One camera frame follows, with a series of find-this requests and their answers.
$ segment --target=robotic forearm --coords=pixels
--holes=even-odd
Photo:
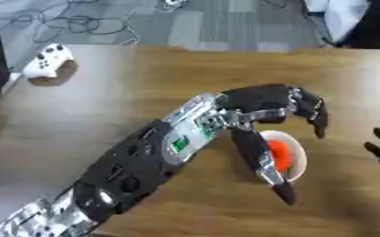
[[[54,202],[39,200],[16,212],[0,225],[0,237],[87,234],[156,191],[225,130],[252,169],[292,205],[294,192],[252,124],[281,123],[291,114],[306,118],[323,138],[324,101],[303,89],[273,84],[198,95],[108,150]]]

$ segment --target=red object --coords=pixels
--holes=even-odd
[[[268,141],[273,160],[278,171],[287,170],[291,165],[291,156],[288,146],[281,141]]]

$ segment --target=wood grain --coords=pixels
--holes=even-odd
[[[304,86],[331,113],[318,141],[301,118],[286,131],[309,166],[289,207],[252,175],[228,135],[173,181],[101,231],[120,236],[380,236],[380,168],[361,144],[380,126],[380,51],[288,54],[178,48],[70,47],[79,67],[55,87],[20,81],[0,104],[1,217],[53,196],[129,132],[204,92],[270,82]]]

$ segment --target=white bowl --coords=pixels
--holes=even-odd
[[[260,135],[266,141],[281,141],[286,144],[291,156],[291,165],[285,177],[289,182],[299,179],[307,168],[307,155],[301,144],[291,135],[281,131],[261,131]]]

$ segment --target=gray carpet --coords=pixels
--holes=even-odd
[[[281,5],[284,0],[268,0]],[[32,24],[24,17],[10,23],[9,19],[21,14],[36,17],[34,9],[44,9],[65,0],[0,0],[0,34],[6,45],[9,65],[20,68],[34,56],[39,44],[46,41],[61,44],[121,44],[133,37],[131,31],[91,35],[82,31],[82,25],[55,20],[42,25],[35,19]],[[163,5],[159,0],[97,0],[88,4],[54,6],[45,11],[51,19],[55,16],[78,18],[89,16],[104,18],[95,33],[108,33],[122,29],[130,18],[131,27],[139,35],[140,44],[180,45],[194,50],[249,50],[284,51],[299,47],[318,47],[322,42],[313,25],[301,14],[301,0],[288,0],[283,9],[260,0],[189,0],[186,7],[170,13],[154,10]]]

